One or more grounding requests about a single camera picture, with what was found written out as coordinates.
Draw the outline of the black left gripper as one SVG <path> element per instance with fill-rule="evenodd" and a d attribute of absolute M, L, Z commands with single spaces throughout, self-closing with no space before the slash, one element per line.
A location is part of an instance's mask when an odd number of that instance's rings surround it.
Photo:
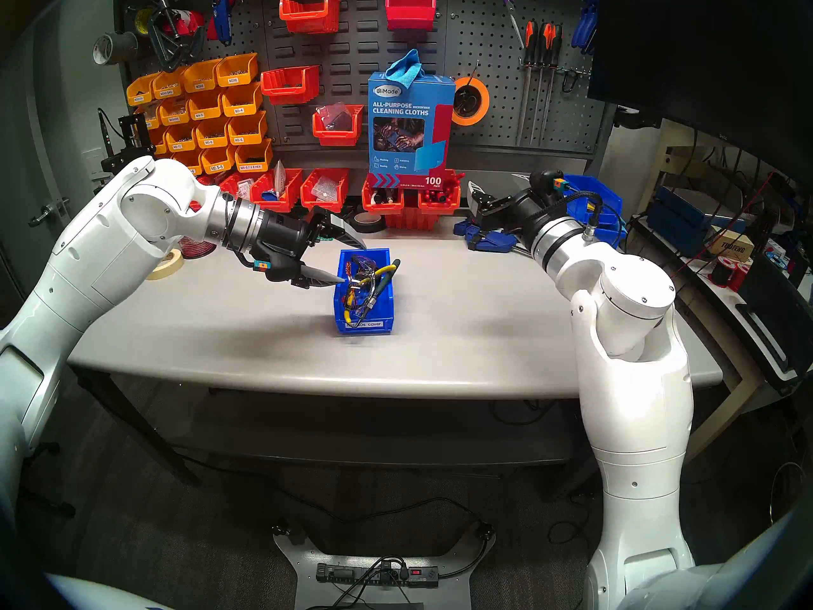
<path fill-rule="evenodd" d="M 331 220 L 331 213 L 323 208 L 312 209 L 304 219 L 296 219 L 268 209 L 259 211 L 259 228 L 256 233 L 256 267 L 286 268 L 289 265 L 299 268 L 294 285 L 300 288 L 329 288 L 344 284 L 346 279 L 307 266 L 302 256 L 313 247 L 321 232 L 326 230 L 326 238 L 366 250 L 358 232 L 345 220 Z"/>

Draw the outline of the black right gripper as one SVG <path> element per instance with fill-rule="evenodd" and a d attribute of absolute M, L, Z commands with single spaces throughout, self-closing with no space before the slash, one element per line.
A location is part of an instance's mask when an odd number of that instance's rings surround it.
<path fill-rule="evenodd" d="M 531 189 L 496 198 L 469 180 L 469 194 L 474 196 L 475 223 L 481 231 L 503 229 L 511 233 L 521 230 L 526 221 L 541 212 L 541 199 Z"/>

